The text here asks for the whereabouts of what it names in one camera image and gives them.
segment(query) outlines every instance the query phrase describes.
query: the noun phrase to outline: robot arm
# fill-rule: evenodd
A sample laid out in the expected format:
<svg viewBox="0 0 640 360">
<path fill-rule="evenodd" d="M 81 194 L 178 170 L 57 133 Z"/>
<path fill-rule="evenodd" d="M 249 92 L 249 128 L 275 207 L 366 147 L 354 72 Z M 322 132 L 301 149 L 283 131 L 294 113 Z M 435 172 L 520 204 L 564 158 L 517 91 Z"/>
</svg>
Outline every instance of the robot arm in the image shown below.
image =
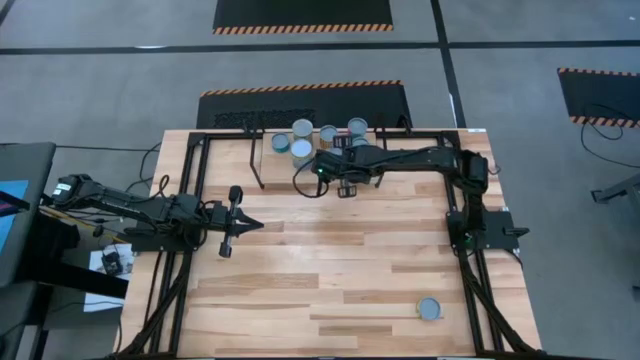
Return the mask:
<svg viewBox="0 0 640 360">
<path fill-rule="evenodd" d="M 417 150 L 384 150 L 363 145 L 344 149 L 342 155 L 318 150 L 311 171 L 320 182 L 347 180 L 352 184 L 368 184 L 371 178 L 387 171 L 435 171 L 442 173 L 465 199 L 465 223 L 469 231 L 484 229 L 482 195 L 489 184 L 487 159 L 468 150 L 442 146 Z"/>
<path fill-rule="evenodd" d="M 160 188 L 164 188 L 168 181 L 169 177 L 164 176 Z M 230 189 L 230 208 L 223 206 L 221 201 L 213 201 L 213 207 L 206 208 L 193 195 L 178 194 L 167 197 L 160 191 L 146 198 L 106 187 L 93 181 L 88 175 L 81 174 L 60 178 L 51 199 L 53 207 L 62 211 L 92 207 L 149 225 L 152 240 L 156 241 L 149 241 L 149 231 L 126 231 L 132 235 L 128 240 L 133 240 L 134 251 L 157 251 L 165 247 L 162 244 L 176 243 L 177 248 L 196 250 L 203 244 L 200 240 L 201 233 L 210 230 L 225 233 L 220 256 L 230 257 L 232 237 L 264 227 L 262 223 L 244 215 L 238 207 L 242 202 L 242 189 L 239 186 Z M 189 240 L 194 238 L 198 239 L 198 244 Z M 141 240 L 141 243 L 151 243 L 151 249 L 136 249 L 136 239 Z"/>
</svg>

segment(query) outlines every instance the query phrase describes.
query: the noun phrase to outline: can lid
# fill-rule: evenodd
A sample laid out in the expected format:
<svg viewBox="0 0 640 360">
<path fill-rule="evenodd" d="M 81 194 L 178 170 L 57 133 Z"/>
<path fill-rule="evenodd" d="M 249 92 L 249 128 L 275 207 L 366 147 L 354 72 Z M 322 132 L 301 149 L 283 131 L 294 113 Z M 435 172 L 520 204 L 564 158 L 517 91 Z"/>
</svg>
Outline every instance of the can lid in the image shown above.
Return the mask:
<svg viewBox="0 0 640 360">
<path fill-rule="evenodd" d="M 352 133 L 364 134 L 367 132 L 369 124 L 367 124 L 367 121 L 363 118 L 353 118 L 349 120 L 347 127 Z"/>
<path fill-rule="evenodd" d="M 311 154 L 313 146 L 305 139 L 298 139 L 291 145 L 291 154 L 295 157 L 306 157 Z"/>
<path fill-rule="evenodd" d="M 271 146 L 277 152 L 285 152 L 289 149 L 289 137 L 285 133 L 277 133 L 271 138 Z"/>
<path fill-rule="evenodd" d="M 338 156 L 342 155 L 342 149 L 340 148 L 331 148 L 329 149 L 329 152 Z"/>
<path fill-rule="evenodd" d="M 437 320 L 440 318 L 442 310 L 436 299 L 427 297 L 418 303 L 418 312 L 422 320 Z"/>
<path fill-rule="evenodd" d="M 313 132 L 313 124 L 307 119 L 298 119 L 291 126 L 297 136 L 307 136 Z"/>
<path fill-rule="evenodd" d="M 351 146 L 369 145 L 369 140 L 363 137 L 357 137 L 351 142 Z"/>
<path fill-rule="evenodd" d="M 338 129 L 333 125 L 325 125 L 320 129 L 320 139 L 324 141 L 332 141 L 336 135 L 338 135 Z"/>
</svg>

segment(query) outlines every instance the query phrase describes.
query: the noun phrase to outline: floor mat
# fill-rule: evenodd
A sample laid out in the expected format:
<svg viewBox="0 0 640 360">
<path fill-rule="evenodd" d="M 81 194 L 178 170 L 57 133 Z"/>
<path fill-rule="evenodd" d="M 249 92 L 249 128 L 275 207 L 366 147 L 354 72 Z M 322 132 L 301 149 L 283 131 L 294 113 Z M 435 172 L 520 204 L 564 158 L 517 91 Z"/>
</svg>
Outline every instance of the floor mat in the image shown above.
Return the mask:
<svg viewBox="0 0 640 360">
<path fill-rule="evenodd" d="M 400 80 L 272 86 L 253 89 L 213 90 L 202 93 L 198 129 L 288 128 L 304 118 L 314 127 L 347 127 L 354 117 L 375 127 L 382 114 L 385 127 L 399 119 L 411 120 Z"/>
<path fill-rule="evenodd" d="M 392 31 L 389 0 L 219 0 L 217 35 Z"/>
<path fill-rule="evenodd" d="M 640 76 L 631 72 L 558 69 L 569 112 L 576 124 L 639 127 Z"/>
</svg>

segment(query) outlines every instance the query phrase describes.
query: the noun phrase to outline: desk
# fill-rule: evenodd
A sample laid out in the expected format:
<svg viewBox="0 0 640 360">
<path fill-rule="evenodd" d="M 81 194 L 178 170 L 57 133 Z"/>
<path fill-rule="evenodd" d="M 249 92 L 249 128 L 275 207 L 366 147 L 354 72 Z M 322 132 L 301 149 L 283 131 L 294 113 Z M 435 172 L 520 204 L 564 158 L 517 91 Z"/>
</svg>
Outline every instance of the desk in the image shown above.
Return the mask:
<svg viewBox="0 0 640 360">
<path fill-rule="evenodd" d="M 53 143 L 0 145 L 0 181 L 28 180 L 23 200 L 29 211 L 16 215 L 3 249 L 0 249 L 0 287 L 15 280 L 31 223 L 49 177 L 55 145 Z"/>
<path fill-rule="evenodd" d="M 33 281 L 0 288 L 0 335 L 11 330 L 4 338 L 0 337 L 5 347 L 4 352 L 0 351 L 0 359 L 15 359 L 24 327 L 32 314 L 37 291 L 38 285 Z"/>
<path fill-rule="evenodd" d="M 485 132 L 459 134 L 463 148 L 481 152 L 494 166 Z M 152 192 L 165 174 L 171 177 L 165 192 L 178 191 L 188 135 L 165 133 Z M 250 145 L 250 140 L 211 142 L 203 200 L 226 202 L 229 186 L 241 185 L 241 207 L 265 229 L 236 240 L 231 259 L 218 256 L 218 233 L 210 233 L 194 254 L 179 357 L 474 354 L 460 270 L 446 230 L 442 175 L 387 173 L 379 189 L 359 186 L 353 199 L 338 199 L 334 189 L 306 199 L 287 184 L 265 183 L 261 190 L 248 166 Z M 435 144 L 388 140 L 389 149 L 429 145 Z M 271 156 L 262 152 L 259 144 L 259 171 L 262 157 Z M 199 154 L 195 157 L 193 182 Z M 291 168 L 283 165 L 283 171 Z M 491 176 L 484 199 L 490 210 L 505 205 L 497 176 Z M 519 264 L 501 250 L 485 254 L 498 308 L 526 342 L 539 347 Z M 124 344 L 142 327 L 156 255 L 136 259 L 122 312 Z M 417 318 L 416 303 L 426 296 L 440 301 L 442 319 Z M 485 347 L 491 348 L 486 314 L 478 308 Z M 167 349 L 172 315 L 170 309 L 160 350 Z"/>
</svg>

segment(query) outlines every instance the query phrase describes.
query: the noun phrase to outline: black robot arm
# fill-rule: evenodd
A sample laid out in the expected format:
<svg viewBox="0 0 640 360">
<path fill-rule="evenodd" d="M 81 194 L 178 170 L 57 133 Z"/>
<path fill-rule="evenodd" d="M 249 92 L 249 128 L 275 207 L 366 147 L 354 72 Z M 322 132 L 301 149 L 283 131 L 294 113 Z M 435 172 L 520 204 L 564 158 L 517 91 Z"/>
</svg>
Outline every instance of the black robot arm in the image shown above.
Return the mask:
<svg viewBox="0 0 640 360">
<path fill-rule="evenodd" d="M 536 353 L 511 328 L 493 301 L 487 297 L 478 279 L 469 265 L 466 255 L 466 239 L 486 238 L 485 216 L 492 215 L 482 203 L 482 195 L 489 184 L 489 166 L 486 158 L 468 150 L 457 150 L 442 146 L 425 147 L 417 150 L 385 150 L 377 146 L 356 146 L 343 150 L 342 155 L 318 150 L 312 161 L 311 171 L 318 175 L 319 183 L 329 184 L 334 180 L 347 180 L 352 184 L 370 183 L 373 177 L 387 171 L 435 171 L 443 174 L 454 186 L 463 190 L 465 205 L 459 224 L 449 225 L 452 245 L 464 254 L 461 259 L 463 281 L 478 297 L 488 315 L 496 323 L 507 342 L 518 352 Z M 491 236 L 508 238 L 517 243 L 517 237 L 528 232 L 527 229 L 502 227 Z"/>
<path fill-rule="evenodd" d="M 484 228 L 482 194 L 489 184 L 486 158 L 468 150 L 431 146 L 417 150 L 385 150 L 363 145 L 344 149 L 342 155 L 318 150 L 311 171 L 326 184 L 347 180 L 352 184 L 369 184 L 387 171 L 435 171 L 467 194 L 465 227 L 469 231 Z"/>
<path fill-rule="evenodd" d="M 168 181 L 164 176 L 160 188 Z M 213 206 L 206 207 L 193 195 L 165 196 L 161 190 L 154 196 L 141 197 L 81 174 L 60 178 L 51 200 L 51 205 L 62 211 L 96 208 L 147 224 L 146 228 L 125 230 L 125 240 L 133 244 L 134 251 L 193 251 L 204 243 L 206 231 L 218 231 L 225 233 L 220 256 L 230 257 L 233 237 L 264 227 L 238 207 L 242 202 L 239 186 L 230 189 L 229 208 L 221 201 L 208 202 Z"/>
</svg>

